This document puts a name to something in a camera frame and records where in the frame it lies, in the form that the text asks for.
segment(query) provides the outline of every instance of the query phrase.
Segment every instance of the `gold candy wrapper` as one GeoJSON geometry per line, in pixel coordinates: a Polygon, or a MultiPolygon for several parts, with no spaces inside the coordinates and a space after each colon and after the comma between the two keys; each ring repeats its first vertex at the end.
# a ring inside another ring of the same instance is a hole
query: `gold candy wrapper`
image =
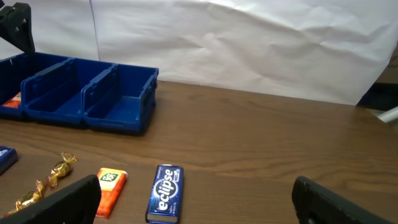
{"type": "Polygon", "coordinates": [[[32,205],[33,203],[38,202],[39,200],[42,200],[44,198],[44,190],[45,190],[45,184],[41,180],[36,180],[36,187],[37,191],[31,191],[28,194],[23,195],[17,202],[16,202],[16,208],[5,214],[4,217],[7,217],[13,213],[18,212],[19,210],[22,210],[29,205],[32,205]]]}
{"type": "Polygon", "coordinates": [[[72,172],[72,164],[77,162],[74,155],[63,152],[61,153],[63,161],[57,162],[54,169],[51,170],[51,175],[47,177],[47,185],[52,189],[58,185],[59,178],[66,177],[72,172]]]}

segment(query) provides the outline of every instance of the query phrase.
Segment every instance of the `blue plastic container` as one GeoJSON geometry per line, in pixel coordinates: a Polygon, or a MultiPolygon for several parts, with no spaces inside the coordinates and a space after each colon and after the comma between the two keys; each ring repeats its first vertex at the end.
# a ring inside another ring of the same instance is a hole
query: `blue plastic container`
{"type": "Polygon", "coordinates": [[[66,57],[37,53],[35,57],[21,54],[0,60],[0,115],[21,118],[24,111],[23,103],[18,108],[6,107],[3,104],[22,92],[23,80],[65,59],[66,57]]]}
{"type": "Polygon", "coordinates": [[[155,106],[157,68],[35,53],[0,61],[0,115],[141,132],[155,106]]]}

